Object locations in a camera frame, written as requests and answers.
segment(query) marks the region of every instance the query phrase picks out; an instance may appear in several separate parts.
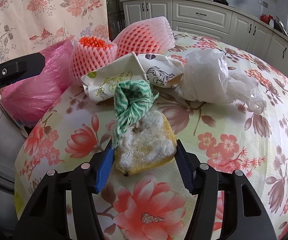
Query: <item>orange foam net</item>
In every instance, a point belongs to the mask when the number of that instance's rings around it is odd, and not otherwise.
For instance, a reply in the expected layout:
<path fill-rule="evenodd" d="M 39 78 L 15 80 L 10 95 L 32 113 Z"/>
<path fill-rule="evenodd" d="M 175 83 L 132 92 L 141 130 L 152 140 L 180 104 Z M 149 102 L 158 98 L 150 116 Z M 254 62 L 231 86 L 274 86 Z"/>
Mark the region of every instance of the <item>orange foam net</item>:
<path fill-rule="evenodd" d="M 102 48 L 107 49 L 112 47 L 112 44 L 107 44 L 105 40 L 96 38 L 96 37 L 82 37 L 79 40 L 80 44 L 84 47 L 91 47 L 91 48 Z"/>
<path fill-rule="evenodd" d="M 82 37 L 74 44 L 69 74 L 71 80 L 82 85 L 81 77 L 116 59 L 117 45 L 97 37 Z"/>

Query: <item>red kettle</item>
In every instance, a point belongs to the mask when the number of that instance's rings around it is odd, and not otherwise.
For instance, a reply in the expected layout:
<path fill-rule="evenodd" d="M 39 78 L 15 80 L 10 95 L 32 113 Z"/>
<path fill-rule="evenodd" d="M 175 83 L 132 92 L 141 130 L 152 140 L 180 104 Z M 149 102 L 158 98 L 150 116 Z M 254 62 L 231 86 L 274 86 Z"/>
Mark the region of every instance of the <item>red kettle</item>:
<path fill-rule="evenodd" d="M 266 14 L 262 14 L 259 18 L 262 22 L 269 24 L 270 19 L 268 18 L 268 16 Z"/>

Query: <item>floral tablecloth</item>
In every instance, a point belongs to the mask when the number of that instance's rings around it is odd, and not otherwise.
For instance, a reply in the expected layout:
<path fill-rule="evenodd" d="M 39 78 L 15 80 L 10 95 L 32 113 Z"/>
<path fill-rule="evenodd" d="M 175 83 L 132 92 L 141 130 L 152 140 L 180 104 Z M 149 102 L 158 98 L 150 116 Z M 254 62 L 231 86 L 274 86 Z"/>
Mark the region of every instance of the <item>floral tablecloth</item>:
<path fill-rule="evenodd" d="M 257 57 L 213 39 L 174 32 L 166 54 L 186 63 L 196 49 L 226 54 L 230 69 L 256 78 L 267 109 L 255 114 L 237 101 L 229 105 L 189 102 L 160 90 L 154 109 L 165 114 L 188 152 L 219 171 L 241 169 L 261 198 L 279 239 L 288 231 L 288 78 Z M 114 123 L 113 100 L 93 105 L 80 87 L 70 87 L 33 129 L 17 160 L 15 203 L 20 215 L 49 169 L 70 171 L 105 148 Z M 70 192 L 67 216 L 74 232 Z M 94 195 L 106 239 L 183 239 L 196 197 L 184 188 L 175 161 L 125 177 L 115 167 Z M 218 193 L 213 239 L 219 237 L 223 192 Z"/>

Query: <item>kitchen counter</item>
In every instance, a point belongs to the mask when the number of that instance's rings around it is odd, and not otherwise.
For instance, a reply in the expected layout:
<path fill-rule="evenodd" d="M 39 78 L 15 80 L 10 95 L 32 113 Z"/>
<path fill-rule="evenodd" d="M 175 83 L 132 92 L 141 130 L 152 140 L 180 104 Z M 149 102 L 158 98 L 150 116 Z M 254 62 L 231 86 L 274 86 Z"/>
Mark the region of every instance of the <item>kitchen counter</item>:
<path fill-rule="evenodd" d="M 239 10 L 237 8 L 234 8 L 234 7 L 231 7 L 231 6 L 227 6 L 227 5 L 223 5 L 223 4 L 220 4 L 220 3 L 216 3 L 216 2 L 213 2 L 213 1 L 210 1 L 210 0 L 190 0 L 190 1 L 197 1 L 197 2 L 207 3 L 207 4 L 217 5 L 219 7 L 222 7 L 222 8 L 237 12 L 237 13 L 239 13 L 241 15 L 246 16 L 246 17 L 249 17 L 250 19 L 252 19 L 252 20 L 264 25 L 266 28 L 269 28 L 274 33 L 276 33 L 277 35 L 279 35 L 280 37 L 282 37 L 283 39 L 285 39 L 288 42 L 288 37 L 287 36 L 285 36 L 284 34 L 280 33 L 279 31 L 275 30 L 274 28 L 270 27 L 268 24 L 262 22 L 261 20 L 259 20 L 254 15 L 248 14 L 248 13 L 246 13 L 246 12 L 244 12 L 242 10 Z"/>

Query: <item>dish cloth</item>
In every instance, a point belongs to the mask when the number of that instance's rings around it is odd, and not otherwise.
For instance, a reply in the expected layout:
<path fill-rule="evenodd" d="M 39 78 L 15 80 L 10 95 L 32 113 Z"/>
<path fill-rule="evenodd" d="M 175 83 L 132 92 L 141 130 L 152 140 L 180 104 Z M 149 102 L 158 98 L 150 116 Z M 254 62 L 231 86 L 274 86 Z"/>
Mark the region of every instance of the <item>dish cloth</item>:
<path fill-rule="evenodd" d="M 118 83 L 114 93 L 114 113 L 116 117 L 112 130 L 112 148 L 121 141 L 127 128 L 139 121 L 158 98 L 145 80 L 129 80 Z"/>

